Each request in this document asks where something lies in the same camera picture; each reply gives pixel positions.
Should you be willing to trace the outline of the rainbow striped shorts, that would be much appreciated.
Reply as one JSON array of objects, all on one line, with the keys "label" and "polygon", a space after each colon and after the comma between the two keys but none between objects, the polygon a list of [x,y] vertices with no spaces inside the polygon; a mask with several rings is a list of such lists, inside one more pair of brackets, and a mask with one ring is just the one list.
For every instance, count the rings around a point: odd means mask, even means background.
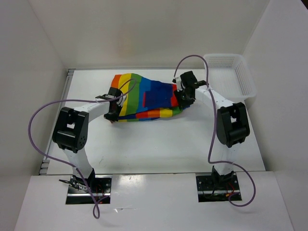
[{"label": "rainbow striped shorts", "polygon": [[115,121],[136,122],[173,117],[182,112],[174,95],[175,84],[150,80],[138,74],[115,75],[111,87],[127,93]]}]

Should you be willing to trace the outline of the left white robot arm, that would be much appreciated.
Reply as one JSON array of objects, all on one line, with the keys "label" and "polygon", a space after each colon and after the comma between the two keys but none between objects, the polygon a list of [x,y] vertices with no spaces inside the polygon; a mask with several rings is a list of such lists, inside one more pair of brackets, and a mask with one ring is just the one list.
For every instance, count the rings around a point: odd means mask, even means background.
[{"label": "left white robot arm", "polygon": [[79,183],[79,187],[87,193],[97,185],[94,168],[85,151],[89,123],[100,116],[111,122],[117,121],[126,98],[121,90],[111,87],[107,94],[96,97],[103,102],[96,101],[77,108],[63,107],[58,114],[52,141],[73,165],[72,185]]}]

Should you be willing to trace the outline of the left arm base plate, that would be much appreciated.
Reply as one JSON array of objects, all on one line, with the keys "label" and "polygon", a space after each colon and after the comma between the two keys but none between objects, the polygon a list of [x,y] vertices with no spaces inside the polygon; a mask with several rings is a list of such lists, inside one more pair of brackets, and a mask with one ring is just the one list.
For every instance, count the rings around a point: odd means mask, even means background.
[{"label": "left arm base plate", "polygon": [[[68,184],[66,205],[94,204],[89,190],[72,176],[70,180],[60,180]],[[98,204],[110,204],[111,201],[112,175],[96,175],[95,183],[91,191]]]}]

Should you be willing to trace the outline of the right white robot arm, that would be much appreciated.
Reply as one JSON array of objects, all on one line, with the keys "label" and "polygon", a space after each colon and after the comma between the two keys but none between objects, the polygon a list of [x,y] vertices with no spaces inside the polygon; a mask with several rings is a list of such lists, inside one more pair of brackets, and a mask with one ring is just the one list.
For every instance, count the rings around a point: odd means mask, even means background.
[{"label": "right white robot arm", "polygon": [[235,103],[226,99],[206,81],[198,81],[192,71],[175,77],[172,82],[176,84],[174,94],[181,110],[198,100],[214,111],[214,131],[208,163],[213,165],[213,188],[222,189],[232,181],[236,153],[250,134],[246,107],[241,102]]}]

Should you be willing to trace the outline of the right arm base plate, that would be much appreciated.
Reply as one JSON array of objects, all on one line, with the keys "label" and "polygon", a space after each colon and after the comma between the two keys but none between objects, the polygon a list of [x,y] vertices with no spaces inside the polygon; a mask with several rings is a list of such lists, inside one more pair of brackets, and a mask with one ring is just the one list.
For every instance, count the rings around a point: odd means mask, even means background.
[{"label": "right arm base plate", "polygon": [[224,202],[228,201],[231,196],[231,201],[241,201],[240,187],[237,175],[234,174],[232,179],[220,186],[215,186],[210,173],[197,174],[196,185],[198,202]]}]

